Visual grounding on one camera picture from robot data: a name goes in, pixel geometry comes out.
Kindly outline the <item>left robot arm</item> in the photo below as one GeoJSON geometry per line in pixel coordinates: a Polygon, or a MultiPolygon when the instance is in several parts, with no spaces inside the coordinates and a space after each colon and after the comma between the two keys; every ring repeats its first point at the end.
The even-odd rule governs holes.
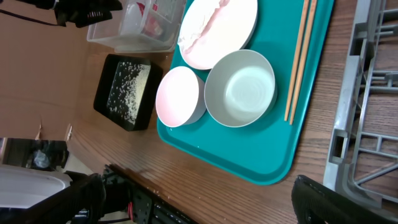
{"type": "Polygon", "coordinates": [[[113,18],[112,11],[121,11],[123,5],[119,0],[18,0],[34,5],[39,9],[53,10],[57,23],[51,24],[1,9],[1,13],[48,26],[65,27],[67,22],[77,28],[86,27],[113,18]]]}

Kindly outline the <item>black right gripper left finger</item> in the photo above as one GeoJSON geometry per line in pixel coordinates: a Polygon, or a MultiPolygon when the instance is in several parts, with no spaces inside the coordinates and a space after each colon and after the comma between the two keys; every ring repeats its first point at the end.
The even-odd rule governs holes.
{"type": "Polygon", "coordinates": [[[101,176],[91,174],[1,224],[66,223],[83,209],[88,211],[86,222],[97,223],[103,216],[105,201],[101,176]]]}

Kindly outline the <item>pink round plate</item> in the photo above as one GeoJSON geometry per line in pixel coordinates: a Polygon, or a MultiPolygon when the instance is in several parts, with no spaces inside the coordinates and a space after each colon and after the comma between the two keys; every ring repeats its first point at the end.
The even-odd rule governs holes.
{"type": "Polygon", "coordinates": [[[208,70],[251,38],[258,14],[257,0],[195,0],[184,15],[178,36],[183,61],[208,70]]]}

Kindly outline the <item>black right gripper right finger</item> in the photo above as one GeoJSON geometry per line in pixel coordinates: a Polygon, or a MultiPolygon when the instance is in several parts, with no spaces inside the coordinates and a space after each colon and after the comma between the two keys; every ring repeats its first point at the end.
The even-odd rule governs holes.
{"type": "Polygon", "coordinates": [[[292,189],[292,205],[299,224],[394,224],[367,208],[298,175],[292,189]]]}

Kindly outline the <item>red snack wrapper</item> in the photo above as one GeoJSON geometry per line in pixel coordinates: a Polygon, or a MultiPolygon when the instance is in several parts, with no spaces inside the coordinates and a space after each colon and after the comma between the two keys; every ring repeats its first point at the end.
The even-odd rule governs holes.
{"type": "MultiPolygon", "coordinates": [[[[138,5],[138,8],[140,10],[141,16],[144,16],[144,10],[145,10],[145,4],[141,3],[141,2],[136,2],[138,5]]],[[[158,4],[154,3],[152,5],[152,10],[154,12],[158,12],[158,4]]],[[[147,20],[146,23],[144,25],[144,33],[145,35],[148,35],[150,37],[160,37],[163,33],[163,29],[161,28],[159,22],[157,21],[157,19],[153,16],[150,15],[150,13],[148,13],[147,15],[147,20]]]]}

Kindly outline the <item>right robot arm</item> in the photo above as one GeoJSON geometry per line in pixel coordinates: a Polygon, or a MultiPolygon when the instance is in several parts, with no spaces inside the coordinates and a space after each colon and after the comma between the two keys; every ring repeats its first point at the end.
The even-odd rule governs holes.
{"type": "MultiPolygon", "coordinates": [[[[104,175],[46,172],[1,166],[1,205],[21,213],[6,223],[66,223],[81,210],[84,223],[98,223],[124,208],[136,223],[204,223],[193,210],[163,197],[148,180],[118,166],[104,175]]],[[[389,223],[390,221],[304,176],[296,177],[290,194],[297,223],[389,223]]]]}

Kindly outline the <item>wooden chopstick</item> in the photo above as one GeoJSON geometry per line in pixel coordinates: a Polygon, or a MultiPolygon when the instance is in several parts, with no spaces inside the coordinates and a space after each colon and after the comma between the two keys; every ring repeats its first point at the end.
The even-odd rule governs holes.
{"type": "Polygon", "coordinates": [[[301,19],[300,19],[300,27],[298,30],[294,60],[293,60],[292,71],[291,71],[291,75],[290,75],[289,91],[288,91],[287,102],[286,102],[286,107],[285,107],[284,121],[287,121],[288,117],[289,117],[289,111],[290,111],[290,106],[291,106],[291,102],[292,102],[293,90],[294,90],[295,79],[296,79],[296,74],[297,74],[297,69],[298,69],[298,64],[299,64],[299,58],[300,58],[300,52],[301,52],[301,47],[302,47],[303,34],[305,31],[305,26],[306,26],[306,22],[307,22],[307,14],[308,14],[309,4],[310,4],[310,0],[303,1],[302,15],[301,15],[301,19]]]}
{"type": "Polygon", "coordinates": [[[295,82],[295,89],[294,89],[295,91],[294,91],[292,109],[290,112],[290,125],[293,125],[293,123],[294,123],[294,117],[295,117],[295,112],[297,109],[297,103],[299,100],[299,94],[300,94],[301,84],[302,84],[302,80],[303,80],[305,64],[307,61],[308,48],[309,48],[310,38],[311,38],[311,34],[312,34],[313,22],[314,22],[315,13],[317,10],[317,2],[318,2],[317,0],[311,0],[310,12],[309,12],[309,16],[307,19],[305,35],[304,35],[302,50],[301,50],[301,54],[300,54],[300,61],[299,61],[300,63],[298,66],[297,79],[295,82]]]}

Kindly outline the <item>grey round bowl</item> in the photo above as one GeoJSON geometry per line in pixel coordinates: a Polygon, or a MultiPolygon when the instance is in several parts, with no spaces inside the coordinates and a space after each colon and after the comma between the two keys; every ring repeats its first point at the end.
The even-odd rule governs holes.
{"type": "Polygon", "coordinates": [[[229,128],[248,126],[274,106],[274,70],[265,56],[256,51],[235,51],[211,69],[204,94],[207,111],[217,123],[229,128]]]}

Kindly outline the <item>pink small bowl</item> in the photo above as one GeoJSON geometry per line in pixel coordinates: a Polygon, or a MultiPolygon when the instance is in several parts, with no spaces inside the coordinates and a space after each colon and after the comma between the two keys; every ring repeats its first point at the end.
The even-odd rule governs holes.
{"type": "Polygon", "coordinates": [[[197,122],[205,113],[205,82],[188,67],[171,69],[156,94],[155,108],[160,121],[176,128],[197,122]]]}

